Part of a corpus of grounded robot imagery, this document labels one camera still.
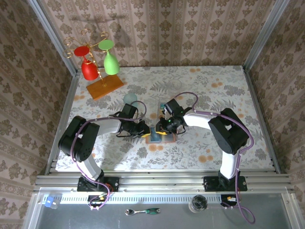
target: clear glass cup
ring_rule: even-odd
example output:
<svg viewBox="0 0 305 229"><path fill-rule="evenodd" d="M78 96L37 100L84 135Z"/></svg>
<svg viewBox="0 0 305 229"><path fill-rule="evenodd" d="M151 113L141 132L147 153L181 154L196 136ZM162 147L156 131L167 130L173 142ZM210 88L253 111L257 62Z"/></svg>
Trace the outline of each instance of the clear glass cup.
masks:
<svg viewBox="0 0 305 229"><path fill-rule="evenodd" d="M167 88L170 96L174 97L181 92L182 82L177 79L172 79L167 83Z"/></svg>
<svg viewBox="0 0 305 229"><path fill-rule="evenodd" d="M207 199L202 195L196 195L194 196L190 202L189 202L189 209L193 213L199 213L208 207L208 201Z"/></svg>
<svg viewBox="0 0 305 229"><path fill-rule="evenodd" d="M132 102L137 101L137 100L138 100L138 97L134 93L128 93L123 98L123 101L125 104L131 104ZM133 103L132 105L135 107L138 106L137 103Z"/></svg>

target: patterned wallpaper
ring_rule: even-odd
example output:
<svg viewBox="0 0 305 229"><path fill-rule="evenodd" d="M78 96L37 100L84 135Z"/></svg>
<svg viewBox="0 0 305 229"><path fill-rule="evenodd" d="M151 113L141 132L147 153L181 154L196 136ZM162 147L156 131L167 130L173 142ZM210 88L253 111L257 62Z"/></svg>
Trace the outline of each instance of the patterned wallpaper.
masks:
<svg viewBox="0 0 305 229"><path fill-rule="evenodd" d="M243 65L275 0L40 2L62 40L88 41L87 28L98 42L107 31L121 66L179 66ZM102 66L103 53L95 57Z"/></svg>
<svg viewBox="0 0 305 229"><path fill-rule="evenodd" d="M305 216L304 0L290 0L251 73L277 159L290 174Z"/></svg>
<svg viewBox="0 0 305 229"><path fill-rule="evenodd" d="M0 228L21 228L71 76L26 1L0 1Z"/></svg>

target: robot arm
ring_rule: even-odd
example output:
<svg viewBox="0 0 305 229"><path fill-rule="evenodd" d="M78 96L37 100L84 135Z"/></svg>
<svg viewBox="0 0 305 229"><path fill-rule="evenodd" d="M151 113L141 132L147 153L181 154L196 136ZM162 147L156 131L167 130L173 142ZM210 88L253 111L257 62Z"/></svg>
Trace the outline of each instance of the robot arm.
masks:
<svg viewBox="0 0 305 229"><path fill-rule="evenodd" d="M235 177L235 168L238 152L245 146L249 136L235 123L222 117L212 117L211 115L197 114L190 107L183 109L176 100L172 99L164 105L166 112L171 117L161 118L156 126L156 131L160 134L177 134L179 126L198 126L209 129L223 151L222 165L218 174L219 183L224 188L231 186ZM242 123L233 110L226 108L221 114L228 116L235 121Z"/></svg>
<svg viewBox="0 0 305 229"><path fill-rule="evenodd" d="M76 139L73 148L73 157L76 163L84 174L93 180L100 183L108 183L113 187L113 191L118 189L118 177L104 177L104 172L98 167L94 161L91 152L99 135L107 133L119 133L127 131L130 137L146 137L150 135L149 126L145 124L144 120L139 120L138 123L132 121L136 107L125 104L122 111L111 115L110 118L97 119L94 122L88 123L81 131L80 136ZM65 133L61 137L58 147L65 155L71 156L71 147L76 133L81 126L86 122L86 119L76 116L70 122ZM78 183L78 191L104 191L104 187L90 182L86 177L82 176Z"/></svg>

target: floral tablecloth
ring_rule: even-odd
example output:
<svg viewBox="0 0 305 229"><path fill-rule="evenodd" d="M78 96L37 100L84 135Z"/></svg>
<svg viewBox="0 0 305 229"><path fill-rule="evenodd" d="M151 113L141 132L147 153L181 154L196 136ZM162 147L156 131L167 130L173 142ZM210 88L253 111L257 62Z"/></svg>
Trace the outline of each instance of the floral tablecloth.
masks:
<svg viewBox="0 0 305 229"><path fill-rule="evenodd" d="M118 74L125 85L94 101L86 86L92 82L82 76L75 93L69 123L76 115L86 119L105 117L120 111L123 97L135 93L147 105L145 122L154 126L158 122L158 103L172 97L168 82L182 82L179 92L195 92L199 96L197 110L220 112L232 108L252 133L255 145L242 157L240 168L272 169L271 160L257 119L247 82L241 66L201 67L128 67ZM186 108L194 103L192 95L177 98ZM187 127L177 136L175 143L147 144L143 138L117 138L115 134L97 137L92 155L104 170L130 169L219 169L222 151L211 131ZM60 152L56 170L77 171L71 159Z"/></svg>

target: purple cable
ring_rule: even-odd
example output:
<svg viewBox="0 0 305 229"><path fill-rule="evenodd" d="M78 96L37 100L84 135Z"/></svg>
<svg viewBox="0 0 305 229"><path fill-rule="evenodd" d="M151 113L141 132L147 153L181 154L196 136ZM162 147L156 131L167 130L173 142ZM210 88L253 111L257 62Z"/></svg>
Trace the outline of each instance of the purple cable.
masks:
<svg viewBox="0 0 305 229"><path fill-rule="evenodd" d="M83 130L83 128L84 128L87 124L89 124L89 123L91 123L91 122L96 122L96 121L106 120L106 119L119 119L119 120L126 120L126 121L137 121L137 120L140 120L141 118L145 117L146 112L147 112L147 108L146 108L145 103L143 103L142 101L138 101L138 100L137 100L137 101L132 102L132 104L135 103L135 102L142 103L142 104L144 105L145 112L144 112L144 114L143 114L142 117L140 117L140 118L135 118L135 119L130 119L130 118L118 118L118 117L102 117L102 118L90 119L90 120L86 121L86 122L80 127L80 129L79 129L78 132L76 133L75 138L74 138L74 140L73 140L73 142L72 142L71 150L70 150L70 155L71 155L71 160L72 160L72 162L74 162L74 163L76 164L76 167L79 169L79 171L80 171L80 172L83 174L83 176L86 177L89 181L91 181L91 182L93 182L93 183L95 183L95 184L103 185L103 186L107 189L107 198L105 199L104 203L102 203L102 205L101 205L99 208L103 207L103 206L106 204L106 202L109 200L109 197L110 197L110 190L109 190L109 188L108 188L105 184L103 184L103 183L101 183L101 182L98 182L98 181L96 181L96 180L93 180L93 179L89 178L89 177L82 171L82 169L79 167L79 165L77 164L77 160L74 158L74 155L73 155L73 150L74 150L74 146L75 146L76 140L77 140L79 134L81 133L81 131Z"/></svg>
<svg viewBox="0 0 305 229"><path fill-rule="evenodd" d="M237 181L238 181L239 164L240 164L240 158L241 158L240 154L243 153L243 152L245 152L246 150L250 149L250 148L254 145L254 139L253 139L251 133L249 132L249 130L247 130L247 128L245 128L245 127L244 127L242 124L240 124L238 121L236 121L236 120L234 120L234 119L232 119L232 118L230 118L230 117L228 117L228 116L225 116L225 115L223 115L223 114L214 113L214 112L208 112L208 111L196 111L196 110L195 110L195 105L196 105L196 103L198 102L198 95L196 95L196 94L193 93L193 92L182 92L182 93L177 94L174 98L180 96L181 94L192 94L192 95L194 95L194 96L196 97L196 101L195 101L195 103L192 105L192 110L193 110L195 113L197 113L197 114L202 114L202 115L219 116L219 117L221 117L221 118L227 119L227 120L229 120L229 121L235 123L236 125L238 125L240 128L242 128L242 130L244 130L244 131L247 133L247 135L249 136L249 138L250 138L250 140L251 140L251 144L250 144L249 146L247 146L246 148L241 149L240 152L239 152L239 154L238 154L238 156L237 156L237 163L236 163L236 167L235 167L235 169L236 169L236 174L235 174L235 194L236 194L237 205L238 205L239 211L240 211L240 213L242 214L243 218L244 218L248 223L254 224L255 221L256 221L254 214L253 214L248 208L243 207L243 206L240 205L239 196L238 196L238 183L237 183ZM244 215L242 209L246 210L247 212L249 212L249 213L252 215L252 217L253 217L253 221L252 221L252 222L251 222L250 220L247 219L247 217Z"/></svg>

